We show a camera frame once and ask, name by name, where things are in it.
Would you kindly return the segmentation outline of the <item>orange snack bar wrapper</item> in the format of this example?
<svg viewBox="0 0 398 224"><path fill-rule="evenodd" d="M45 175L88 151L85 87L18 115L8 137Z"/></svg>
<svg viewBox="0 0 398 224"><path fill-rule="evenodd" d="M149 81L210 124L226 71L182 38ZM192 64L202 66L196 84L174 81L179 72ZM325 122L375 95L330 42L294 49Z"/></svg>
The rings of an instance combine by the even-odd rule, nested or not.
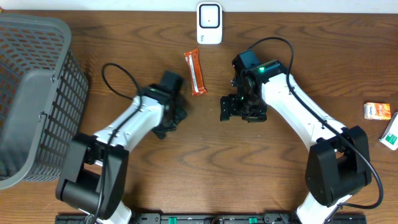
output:
<svg viewBox="0 0 398 224"><path fill-rule="evenodd" d="M184 56L190 71L192 95L204 95L207 90L201 72L198 49L185 52Z"/></svg>

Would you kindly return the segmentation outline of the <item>orange white small box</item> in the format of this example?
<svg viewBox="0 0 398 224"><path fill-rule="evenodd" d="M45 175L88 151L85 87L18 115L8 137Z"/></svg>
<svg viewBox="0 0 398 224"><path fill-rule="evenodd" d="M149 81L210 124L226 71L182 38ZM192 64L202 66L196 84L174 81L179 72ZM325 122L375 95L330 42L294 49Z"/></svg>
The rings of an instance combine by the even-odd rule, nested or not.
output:
<svg viewBox="0 0 398 224"><path fill-rule="evenodd" d="M364 118L370 120L390 120L391 107L389 103L373 103L364 104Z"/></svg>

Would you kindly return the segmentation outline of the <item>white green carton box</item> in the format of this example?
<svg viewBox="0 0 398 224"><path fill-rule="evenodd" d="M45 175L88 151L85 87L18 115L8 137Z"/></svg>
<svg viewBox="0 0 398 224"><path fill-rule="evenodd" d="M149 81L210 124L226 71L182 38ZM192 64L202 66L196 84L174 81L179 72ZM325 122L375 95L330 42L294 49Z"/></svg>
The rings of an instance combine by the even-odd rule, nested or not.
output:
<svg viewBox="0 0 398 224"><path fill-rule="evenodd" d="M387 125L386 130L384 131L383 135L379 139L379 142L388 147L390 150L395 151L397 150L397 112L395 112Z"/></svg>

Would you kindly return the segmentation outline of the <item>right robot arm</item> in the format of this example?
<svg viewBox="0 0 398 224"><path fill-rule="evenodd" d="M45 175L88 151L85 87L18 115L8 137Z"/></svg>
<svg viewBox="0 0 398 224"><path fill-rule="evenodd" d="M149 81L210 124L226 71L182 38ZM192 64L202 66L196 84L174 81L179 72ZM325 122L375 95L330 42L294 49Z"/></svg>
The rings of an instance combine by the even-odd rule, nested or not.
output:
<svg viewBox="0 0 398 224"><path fill-rule="evenodd" d="M308 150L305 183L308 195L296 209L298 223L328 223L348 199L368 186L374 176L367 134L347 128L324 112L297 85L278 60L233 60L235 94L220 99L220 120L232 116L263 122L272 107L283 117Z"/></svg>

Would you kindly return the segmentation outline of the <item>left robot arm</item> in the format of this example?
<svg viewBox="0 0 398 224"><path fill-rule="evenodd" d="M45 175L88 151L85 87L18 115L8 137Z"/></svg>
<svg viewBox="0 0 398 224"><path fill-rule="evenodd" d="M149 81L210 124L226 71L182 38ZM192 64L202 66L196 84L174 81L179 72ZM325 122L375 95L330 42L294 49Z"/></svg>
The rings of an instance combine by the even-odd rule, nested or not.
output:
<svg viewBox="0 0 398 224"><path fill-rule="evenodd" d="M107 128L72 139L55 196L87 214L88 223L129 223L122 201L130 152L152 131L159 139L187 116L181 83L151 84Z"/></svg>

